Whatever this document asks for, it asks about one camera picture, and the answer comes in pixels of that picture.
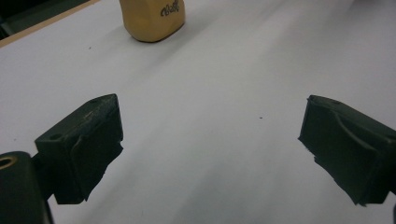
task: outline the white table surface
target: white table surface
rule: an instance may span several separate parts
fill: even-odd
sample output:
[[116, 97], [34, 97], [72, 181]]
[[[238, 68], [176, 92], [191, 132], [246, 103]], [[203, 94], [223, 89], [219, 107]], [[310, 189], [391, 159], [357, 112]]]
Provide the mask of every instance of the white table surface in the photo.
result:
[[355, 206], [297, 140], [306, 98], [396, 129], [396, 1], [185, 0], [140, 43], [102, 0], [0, 49], [0, 152], [116, 93], [121, 155], [57, 224], [391, 223], [394, 195]]

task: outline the brass insert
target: brass insert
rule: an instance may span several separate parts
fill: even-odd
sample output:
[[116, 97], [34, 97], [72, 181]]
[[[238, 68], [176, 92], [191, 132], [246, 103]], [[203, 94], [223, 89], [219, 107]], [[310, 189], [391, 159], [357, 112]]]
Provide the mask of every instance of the brass insert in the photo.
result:
[[16, 157], [3, 157], [0, 158], [0, 170], [6, 169], [10, 166], [12, 166], [15, 162], [17, 162]]

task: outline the yellow container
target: yellow container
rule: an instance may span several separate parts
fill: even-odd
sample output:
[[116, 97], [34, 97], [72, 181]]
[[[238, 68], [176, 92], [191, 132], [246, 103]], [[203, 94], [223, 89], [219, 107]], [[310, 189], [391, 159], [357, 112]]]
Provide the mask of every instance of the yellow container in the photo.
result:
[[186, 20], [183, 0], [120, 0], [125, 29], [143, 42], [157, 42]]

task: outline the screw hole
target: screw hole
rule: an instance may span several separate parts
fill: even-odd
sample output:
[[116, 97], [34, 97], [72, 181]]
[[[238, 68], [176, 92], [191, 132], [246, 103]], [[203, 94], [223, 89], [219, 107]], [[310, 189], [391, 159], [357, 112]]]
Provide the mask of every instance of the screw hole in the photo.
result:
[[0, 170], [6, 169], [17, 161], [15, 157], [0, 158]]
[[50, 139], [50, 140], [56, 140], [56, 139], [58, 139], [58, 138], [60, 138], [60, 137], [62, 137], [62, 135], [59, 134], [59, 133], [56, 133], [56, 134], [53, 134], [49, 139]]

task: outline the yellow object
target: yellow object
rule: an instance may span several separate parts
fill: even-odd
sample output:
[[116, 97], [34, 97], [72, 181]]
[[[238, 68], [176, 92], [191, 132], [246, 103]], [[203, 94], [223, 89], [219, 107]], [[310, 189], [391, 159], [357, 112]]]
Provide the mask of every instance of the yellow object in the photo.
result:
[[125, 29], [143, 42], [163, 40], [186, 19], [183, 0], [120, 0], [120, 5]]

